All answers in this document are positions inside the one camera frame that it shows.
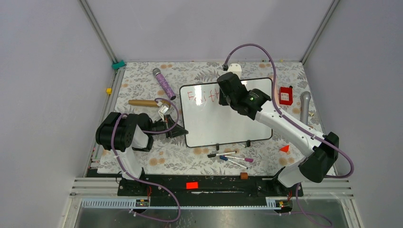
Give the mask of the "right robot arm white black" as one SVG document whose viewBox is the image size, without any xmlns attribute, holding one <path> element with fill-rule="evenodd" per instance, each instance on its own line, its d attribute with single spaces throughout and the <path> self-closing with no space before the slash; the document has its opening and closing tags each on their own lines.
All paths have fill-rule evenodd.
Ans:
<svg viewBox="0 0 403 228">
<path fill-rule="evenodd" d="M 235 73 L 221 75 L 217 83 L 233 110 L 281 134 L 304 155 L 300 161 L 277 172 L 272 183 L 277 195 L 286 195 L 292 186 L 303 181 L 322 182 L 338 158 L 338 135 L 315 131 L 281 112 L 269 95 L 259 89 L 248 90 Z"/>
</svg>

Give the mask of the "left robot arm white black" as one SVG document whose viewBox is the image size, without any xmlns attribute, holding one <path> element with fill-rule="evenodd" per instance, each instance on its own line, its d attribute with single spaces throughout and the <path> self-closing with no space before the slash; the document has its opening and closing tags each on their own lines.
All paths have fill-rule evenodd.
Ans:
<svg viewBox="0 0 403 228">
<path fill-rule="evenodd" d="M 188 133 L 169 114 L 152 121 L 145 113 L 111 112 L 96 130 L 95 139 L 98 145 L 113 153 L 122 170 L 122 177 L 131 180 L 129 189 L 135 195 L 142 195 L 147 191 L 147 183 L 135 152 L 150 152 L 154 135 L 164 134 L 166 138 L 174 138 Z"/>
</svg>

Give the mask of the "white whiteboard black frame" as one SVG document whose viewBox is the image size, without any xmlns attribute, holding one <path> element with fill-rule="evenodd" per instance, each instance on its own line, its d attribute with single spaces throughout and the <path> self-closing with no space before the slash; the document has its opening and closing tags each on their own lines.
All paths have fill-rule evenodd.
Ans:
<svg viewBox="0 0 403 228">
<path fill-rule="evenodd" d="M 219 104 L 217 83 L 180 87 L 183 126 L 188 147 L 268 140 L 272 129 Z"/>
</svg>

